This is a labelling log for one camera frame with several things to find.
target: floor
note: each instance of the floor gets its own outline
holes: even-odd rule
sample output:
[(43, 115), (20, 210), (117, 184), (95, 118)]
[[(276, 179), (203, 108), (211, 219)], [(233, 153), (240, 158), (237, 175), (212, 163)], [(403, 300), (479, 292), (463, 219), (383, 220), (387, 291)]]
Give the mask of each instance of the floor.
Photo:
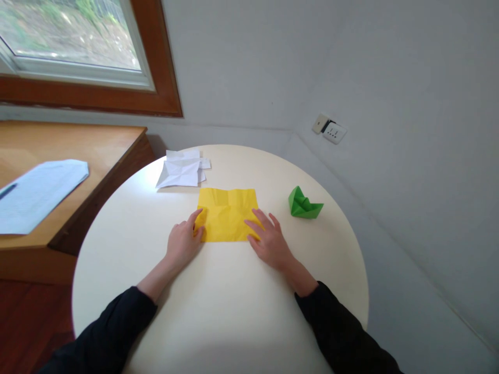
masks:
[(71, 286), (0, 280), (0, 372), (36, 373), (73, 341)]

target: white table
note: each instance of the white table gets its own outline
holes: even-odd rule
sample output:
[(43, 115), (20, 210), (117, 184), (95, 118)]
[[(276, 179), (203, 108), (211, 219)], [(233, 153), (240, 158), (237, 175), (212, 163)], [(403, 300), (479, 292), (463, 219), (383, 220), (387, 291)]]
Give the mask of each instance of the white table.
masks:
[[(367, 327), (369, 291), (362, 253), (342, 210), (303, 170), (236, 145), (199, 149), (212, 162), (201, 187), (256, 190), (259, 207), (280, 220), (291, 251)], [(159, 159), (135, 173), (93, 222), (73, 284), (76, 335), (137, 284), (164, 256), (170, 230), (198, 205), (199, 188), (156, 190)], [(316, 220), (290, 215), (299, 185), (325, 203)], [(248, 242), (205, 243), (159, 302), (124, 372), (328, 372), (293, 293)]]

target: black jacket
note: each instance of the black jacket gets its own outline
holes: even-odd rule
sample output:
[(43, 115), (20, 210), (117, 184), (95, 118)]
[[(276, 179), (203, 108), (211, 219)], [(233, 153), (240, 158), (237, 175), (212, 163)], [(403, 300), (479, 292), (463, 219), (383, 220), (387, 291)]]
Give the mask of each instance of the black jacket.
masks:
[[(363, 329), (325, 284), (296, 301), (329, 365), (341, 373), (399, 373), (397, 362)], [(137, 287), (116, 297), (72, 343), (57, 350), (40, 374), (120, 373), (157, 306)]]

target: yellow paper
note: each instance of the yellow paper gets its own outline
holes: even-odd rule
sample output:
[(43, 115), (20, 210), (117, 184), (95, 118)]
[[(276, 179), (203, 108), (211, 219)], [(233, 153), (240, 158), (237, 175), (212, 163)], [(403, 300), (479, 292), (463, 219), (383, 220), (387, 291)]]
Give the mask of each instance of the yellow paper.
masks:
[(248, 234), (260, 239), (244, 223), (247, 219), (260, 225), (251, 211), (258, 209), (255, 190), (201, 189), (199, 208), (203, 211), (196, 219), (195, 228), (205, 227), (202, 242), (242, 242)]

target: electrical outlet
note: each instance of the electrical outlet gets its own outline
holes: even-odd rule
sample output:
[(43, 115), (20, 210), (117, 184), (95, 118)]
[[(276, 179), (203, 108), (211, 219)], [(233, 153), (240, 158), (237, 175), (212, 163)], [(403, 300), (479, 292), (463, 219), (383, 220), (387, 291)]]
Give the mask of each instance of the electrical outlet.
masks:
[(312, 126), (313, 132), (321, 133), (327, 121), (330, 121), (330, 119), (327, 118), (324, 114), (319, 114), (319, 117), (317, 117), (317, 121)]
[(330, 142), (338, 144), (339, 142), (341, 142), (346, 133), (347, 133), (346, 128), (341, 127), (340, 125), (334, 122), (331, 122), (326, 127), (326, 130), (324, 131), (322, 136), (328, 139)]

